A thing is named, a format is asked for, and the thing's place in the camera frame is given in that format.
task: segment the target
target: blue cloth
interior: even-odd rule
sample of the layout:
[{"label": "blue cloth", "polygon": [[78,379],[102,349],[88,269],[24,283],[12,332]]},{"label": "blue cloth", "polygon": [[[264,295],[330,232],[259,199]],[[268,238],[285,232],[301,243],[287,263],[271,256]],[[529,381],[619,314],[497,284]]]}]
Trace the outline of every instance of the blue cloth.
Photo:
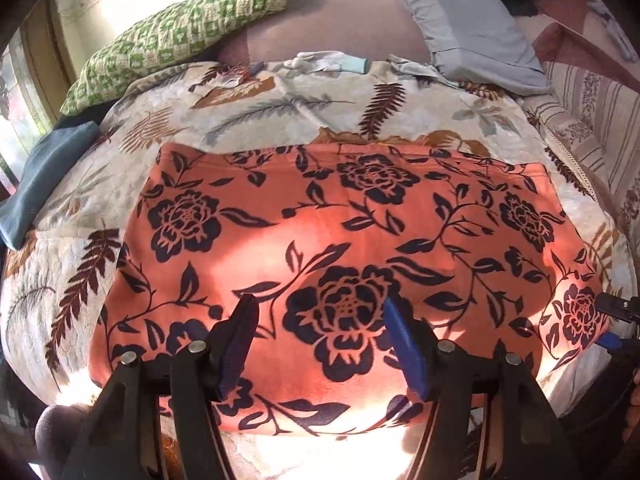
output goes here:
[{"label": "blue cloth", "polygon": [[15,194],[0,204],[0,237],[10,249],[22,247],[24,235],[56,186],[100,134],[97,124],[53,130],[35,145]]}]

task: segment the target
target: black flower pattern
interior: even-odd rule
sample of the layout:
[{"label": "black flower pattern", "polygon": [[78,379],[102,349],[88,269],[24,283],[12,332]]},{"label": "black flower pattern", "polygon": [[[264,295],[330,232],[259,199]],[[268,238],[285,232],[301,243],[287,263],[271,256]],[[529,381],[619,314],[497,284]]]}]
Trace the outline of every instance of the black flower pattern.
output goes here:
[{"label": "black flower pattern", "polygon": [[504,259],[510,265],[514,277],[522,274],[522,254],[517,247],[509,246],[509,250],[504,253]]},{"label": "black flower pattern", "polygon": [[[382,304],[398,294],[393,271],[374,265],[362,272],[354,267],[329,267],[318,281],[293,292],[286,301],[286,330],[315,346],[316,359],[325,376],[335,382],[367,374],[374,349],[390,348],[382,321]],[[399,297],[398,301],[410,304]]]},{"label": "black flower pattern", "polygon": [[395,166],[384,155],[363,155],[357,162],[337,165],[344,187],[364,191],[379,204],[399,205],[407,187],[420,182],[420,177]]},{"label": "black flower pattern", "polygon": [[223,415],[236,416],[240,410],[252,407],[254,398],[251,396],[251,388],[253,387],[250,380],[240,377],[236,389],[228,395],[225,402],[216,403],[217,409]]},{"label": "black flower pattern", "polygon": [[270,160],[273,155],[284,155],[289,153],[293,146],[280,146],[278,148],[263,148],[261,150],[247,150],[245,152],[235,152],[225,155],[226,161],[232,166],[239,166],[245,170],[259,168]]},{"label": "black flower pattern", "polygon": [[596,312],[595,294],[591,287],[578,290],[575,283],[564,293],[562,333],[572,344],[580,341],[587,348],[598,331],[602,314]]},{"label": "black flower pattern", "polygon": [[500,204],[502,221],[510,228],[522,232],[525,240],[541,253],[547,242],[554,241],[554,229],[526,200],[507,192]]},{"label": "black flower pattern", "polygon": [[184,323],[175,321],[169,327],[166,338],[166,351],[176,355],[178,350],[191,341],[206,339],[209,330],[197,319],[190,319]]},{"label": "black flower pattern", "polygon": [[192,189],[179,194],[175,200],[166,198],[158,202],[148,213],[149,223],[156,230],[151,248],[158,262],[168,261],[182,248],[209,251],[221,231],[215,216],[217,207],[217,199]]}]

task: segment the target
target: gray pillowcase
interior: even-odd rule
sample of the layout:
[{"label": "gray pillowcase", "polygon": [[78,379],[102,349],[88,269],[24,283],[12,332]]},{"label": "gray pillowcase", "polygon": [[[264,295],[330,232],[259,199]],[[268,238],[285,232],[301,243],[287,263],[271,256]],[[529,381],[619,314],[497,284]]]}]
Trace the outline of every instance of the gray pillowcase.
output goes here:
[{"label": "gray pillowcase", "polygon": [[0,237],[18,251],[24,235],[56,186],[100,134],[95,123],[53,130],[35,145],[16,192],[0,204]]},{"label": "gray pillowcase", "polygon": [[494,83],[519,95],[551,90],[533,47],[500,0],[404,2],[444,77]]}]

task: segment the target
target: pillow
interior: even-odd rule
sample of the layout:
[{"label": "pillow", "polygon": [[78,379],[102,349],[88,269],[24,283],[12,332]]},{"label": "pillow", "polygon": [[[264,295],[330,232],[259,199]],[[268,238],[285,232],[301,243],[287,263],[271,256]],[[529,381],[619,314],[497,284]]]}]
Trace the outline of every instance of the pillow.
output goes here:
[{"label": "pillow", "polygon": [[340,50],[370,60],[389,54],[430,63],[420,28],[402,0],[289,0],[284,12],[220,42],[227,64],[283,61],[299,52]]},{"label": "pillow", "polygon": [[124,94],[136,79],[178,64],[287,0],[186,0],[136,23],[93,54],[66,94],[66,116]]},{"label": "pillow", "polygon": [[444,77],[494,83],[519,95],[550,90],[532,46],[500,0],[404,2]]}]

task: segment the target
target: striped fabric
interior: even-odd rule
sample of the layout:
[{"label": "striped fabric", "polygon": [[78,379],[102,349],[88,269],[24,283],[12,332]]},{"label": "striped fabric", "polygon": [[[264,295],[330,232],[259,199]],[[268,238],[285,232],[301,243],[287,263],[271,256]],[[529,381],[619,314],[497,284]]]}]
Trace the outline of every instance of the striped fabric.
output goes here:
[{"label": "striped fabric", "polygon": [[588,70],[544,63],[555,94],[524,99],[524,108],[593,172],[620,210],[620,229],[640,246],[640,94]]}]

